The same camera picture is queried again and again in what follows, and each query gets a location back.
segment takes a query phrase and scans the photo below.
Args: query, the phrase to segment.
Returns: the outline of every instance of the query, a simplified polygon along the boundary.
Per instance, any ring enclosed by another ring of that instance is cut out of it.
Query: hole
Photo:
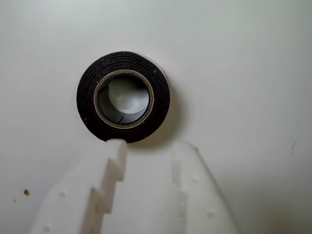
[[[144,81],[134,73],[110,76],[95,93],[100,112],[117,125],[130,125],[148,109],[150,95]]]

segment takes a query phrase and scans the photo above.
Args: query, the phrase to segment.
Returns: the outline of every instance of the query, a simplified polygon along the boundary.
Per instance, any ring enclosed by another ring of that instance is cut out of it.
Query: white surface
[[[130,145],[102,233],[177,233],[169,145],[182,139],[199,148],[244,233],[310,234],[311,8],[309,0],[2,0],[0,233],[30,231],[48,190],[102,151],[77,112],[78,82],[99,57],[128,50],[163,68],[172,105],[159,130]]]
[[[85,156],[44,199],[31,234],[99,234],[110,213],[117,181],[123,181],[127,143],[113,139],[102,154]]]
[[[147,107],[149,96],[147,89],[139,88],[127,78],[113,79],[108,84],[109,100],[120,112],[134,114]]]
[[[173,183],[179,188],[179,209],[185,234],[239,234],[224,196],[198,150],[188,142],[173,143]]]

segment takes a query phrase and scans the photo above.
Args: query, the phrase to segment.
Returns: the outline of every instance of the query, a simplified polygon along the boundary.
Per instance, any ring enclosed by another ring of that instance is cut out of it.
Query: notched white piece
[[[240,228],[198,150],[173,144],[173,183],[179,188],[178,215],[185,234],[240,234]]]
[[[98,234],[110,213],[115,186],[125,175],[127,143],[109,140],[105,155],[89,155],[51,191],[35,219],[31,234]]]

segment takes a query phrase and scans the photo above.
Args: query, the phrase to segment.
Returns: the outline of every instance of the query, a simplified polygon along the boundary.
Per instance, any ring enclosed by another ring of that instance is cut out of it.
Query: white plastic
[[[239,227],[198,150],[173,144],[173,183],[179,187],[179,211],[185,234],[238,234]]]
[[[133,81],[126,78],[110,81],[108,95],[111,104],[125,114],[138,113],[149,102],[147,89],[138,88]]]
[[[116,182],[124,179],[126,155],[126,142],[116,139],[106,142],[105,155],[87,155],[49,192],[31,234],[100,233]]]

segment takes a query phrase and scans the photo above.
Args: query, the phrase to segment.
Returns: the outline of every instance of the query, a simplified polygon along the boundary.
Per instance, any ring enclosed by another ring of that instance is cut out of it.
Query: tape roll
[[[147,90],[145,109],[124,114],[109,102],[112,80],[128,79]],[[120,138],[136,142],[152,134],[164,121],[170,104],[168,82],[162,70],[133,52],[105,55],[84,72],[77,90],[77,108],[91,133],[101,140]]]

